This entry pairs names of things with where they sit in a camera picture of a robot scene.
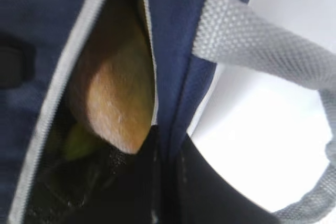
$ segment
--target gray mesh strap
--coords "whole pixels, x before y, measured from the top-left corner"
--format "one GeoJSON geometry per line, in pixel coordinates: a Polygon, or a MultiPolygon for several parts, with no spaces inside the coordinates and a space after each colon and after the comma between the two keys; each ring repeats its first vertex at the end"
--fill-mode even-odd
{"type": "MultiPolygon", "coordinates": [[[[331,52],[266,22],[239,0],[206,0],[193,54],[319,90],[332,134],[336,135],[336,56],[331,52]]],[[[330,165],[314,189],[275,213],[283,223],[314,223],[335,206],[335,137],[326,153],[330,165]]]]}

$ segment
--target gray zipper trim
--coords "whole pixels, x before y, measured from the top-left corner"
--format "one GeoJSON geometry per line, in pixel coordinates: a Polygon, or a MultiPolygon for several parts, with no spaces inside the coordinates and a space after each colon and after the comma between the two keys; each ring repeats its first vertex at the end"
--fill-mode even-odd
{"type": "Polygon", "coordinates": [[[151,21],[151,14],[149,9],[149,0],[143,0],[144,6],[145,6],[145,14],[146,14],[146,22],[147,22],[147,28],[149,33],[149,40],[151,43],[151,53],[152,53],[152,60],[153,60],[153,68],[154,68],[154,81],[155,81],[155,100],[154,100],[154,110],[153,110],[153,116],[152,116],[152,125],[158,124],[157,122],[157,111],[159,109],[159,97],[158,97],[158,89],[157,89],[157,83],[156,83],[156,61],[154,57],[154,49],[153,49],[153,34],[152,34],[152,21],[151,21]]]}
{"type": "Polygon", "coordinates": [[[68,41],[60,55],[33,136],[30,140],[12,207],[8,215],[8,224],[21,224],[24,221],[28,197],[52,120],[79,54],[95,24],[103,1],[85,0],[68,41]]]}

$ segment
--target green fruit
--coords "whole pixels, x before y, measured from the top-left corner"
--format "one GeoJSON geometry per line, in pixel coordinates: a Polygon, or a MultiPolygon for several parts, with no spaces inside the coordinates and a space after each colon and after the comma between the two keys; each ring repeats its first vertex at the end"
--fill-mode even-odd
{"type": "Polygon", "coordinates": [[[75,124],[66,138],[62,154],[65,160],[73,161],[85,157],[98,150],[104,142],[89,133],[79,123],[75,124]]]}

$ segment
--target backpack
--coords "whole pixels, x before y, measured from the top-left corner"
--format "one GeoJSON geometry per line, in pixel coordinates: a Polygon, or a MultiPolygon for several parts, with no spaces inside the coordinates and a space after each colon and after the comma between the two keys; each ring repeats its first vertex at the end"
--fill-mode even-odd
{"type": "MultiPolygon", "coordinates": [[[[146,140],[136,155],[128,155],[89,140],[72,119],[66,122],[68,111],[61,106],[105,0],[0,0],[0,222],[314,223],[329,213],[335,204],[335,140],[327,145],[330,164],[314,189],[272,214],[225,182],[187,134],[221,62],[318,90],[334,135],[335,56],[258,17],[248,1],[143,0],[154,108],[146,140]],[[49,139],[61,142],[54,134],[57,123],[75,125],[67,131],[88,139],[90,154],[64,147],[66,166],[57,164],[55,170],[56,159],[46,153],[55,149],[49,139]],[[44,202],[51,202],[52,194],[37,178],[48,170],[51,177],[66,178],[55,188],[68,187],[81,170],[90,179],[81,188],[70,187],[76,200],[53,195],[60,203],[46,212],[44,202]],[[98,173],[103,175],[93,187],[98,173]],[[78,191],[85,195],[77,197],[78,191]],[[34,197],[38,209],[29,208],[34,197]],[[73,205],[76,210],[67,212],[73,205]]],[[[69,145],[77,149],[78,143],[69,145]]]]}

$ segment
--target white background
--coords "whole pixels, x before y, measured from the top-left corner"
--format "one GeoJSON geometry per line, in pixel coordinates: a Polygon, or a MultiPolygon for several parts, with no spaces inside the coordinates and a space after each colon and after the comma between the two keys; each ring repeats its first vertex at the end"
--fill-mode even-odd
{"type": "MultiPolygon", "coordinates": [[[[251,0],[260,16],[336,52],[336,0],[251,0]]],[[[270,211],[298,201],[328,161],[331,132],[317,92],[221,66],[192,135],[213,168],[270,211]]],[[[320,223],[336,223],[336,211],[320,223]]]]}

